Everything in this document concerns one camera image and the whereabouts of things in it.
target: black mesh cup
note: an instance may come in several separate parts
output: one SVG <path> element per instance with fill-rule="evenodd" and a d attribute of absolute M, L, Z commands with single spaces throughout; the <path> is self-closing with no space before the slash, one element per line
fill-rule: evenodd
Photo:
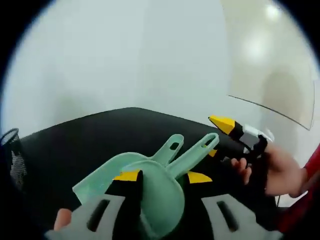
<path fill-rule="evenodd" d="M 4 150 L 4 157 L 11 178 L 16 187 L 22 190 L 27 169 L 25 160 L 22 157 L 22 148 L 18 133 L 18 128 L 11 129 L 1 137 L 0 143 Z"/>

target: hand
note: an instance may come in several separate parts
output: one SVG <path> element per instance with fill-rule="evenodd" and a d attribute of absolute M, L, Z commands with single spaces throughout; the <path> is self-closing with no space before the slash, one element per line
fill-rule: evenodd
<path fill-rule="evenodd" d="M 61 208 L 56 215 L 53 230 L 58 231 L 71 223 L 71 214 L 69 209 Z"/>
<path fill-rule="evenodd" d="M 307 179 L 306 170 L 301 169 L 289 153 L 273 143 L 268 143 L 265 153 L 268 161 L 265 193 L 272 196 L 289 194 L 293 198 L 302 194 L 301 189 Z M 241 158 L 240 161 L 237 161 L 233 158 L 231 164 L 242 176 L 244 184 L 248 184 L 252 168 L 246 168 L 246 159 Z"/>

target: green plastic scoop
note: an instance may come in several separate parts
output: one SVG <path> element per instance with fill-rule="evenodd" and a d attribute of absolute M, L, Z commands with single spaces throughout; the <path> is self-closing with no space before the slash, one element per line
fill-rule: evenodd
<path fill-rule="evenodd" d="M 113 179 L 121 173 L 123 167 L 143 160 L 156 161 L 166 165 L 175 158 L 183 144 L 184 137 L 181 134 L 174 134 L 155 155 L 151 157 L 136 152 L 126 152 L 116 155 L 77 183 L 72 190 L 81 204 L 84 204 L 90 198 L 104 194 Z"/>
<path fill-rule="evenodd" d="M 149 238 L 160 239 L 179 224 L 185 196 L 176 179 L 194 168 L 218 143 L 219 136 L 209 133 L 167 166 L 143 160 L 122 169 L 122 172 L 143 172 L 140 220 Z"/>

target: gray plastic part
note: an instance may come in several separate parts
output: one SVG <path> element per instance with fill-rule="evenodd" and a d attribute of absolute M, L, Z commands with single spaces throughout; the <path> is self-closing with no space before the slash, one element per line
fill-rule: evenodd
<path fill-rule="evenodd" d="M 88 229 L 88 222 L 103 200 L 107 200 L 108 205 L 96 231 L 91 231 Z M 89 200 L 72 213 L 72 220 L 68 226 L 61 228 L 59 231 L 50 230 L 45 236 L 50 240 L 112 240 L 116 218 L 124 200 L 124 196 L 108 194 Z"/>
<path fill-rule="evenodd" d="M 256 221 L 256 215 L 249 208 L 229 194 L 201 199 L 208 213 L 214 240 L 279 240 L 282 233 L 268 231 Z M 224 202 L 236 222 L 237 229 L 230 229 L 219 208 Z"/>

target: yellow plastic piece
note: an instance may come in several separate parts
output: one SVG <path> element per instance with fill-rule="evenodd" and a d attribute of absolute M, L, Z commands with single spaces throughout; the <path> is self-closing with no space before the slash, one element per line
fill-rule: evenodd
<path fill-rule="evenodd" d="M 188 177 L 191 184 L 212 182 L 212 179 L 210 177 L 194 171 L 189 171 Z"/>
<path fill-rule="evenodd" d="M 217 150 L 216 150 L 216 149 L 213 149 L 211 152 L 209 152 L 209 155 L 210 155 L 211 157 L 214 157 L 214 156 L 216 155 L 216 153 L 217 153 Z"/>
<path fill-rule="evenodd" d="M 225 134 L 229 134 L 236 125 L 236 121 L 228 117 L 219 117 L 212 115 L 209 117 L 209 120 Z"/>
<path fill-rule="evenodd" d="M 113 180 L 135 182 L 137 181 L 139 171 L 140 170 L 121 172 L 121 174 L 116 176 Z"/>

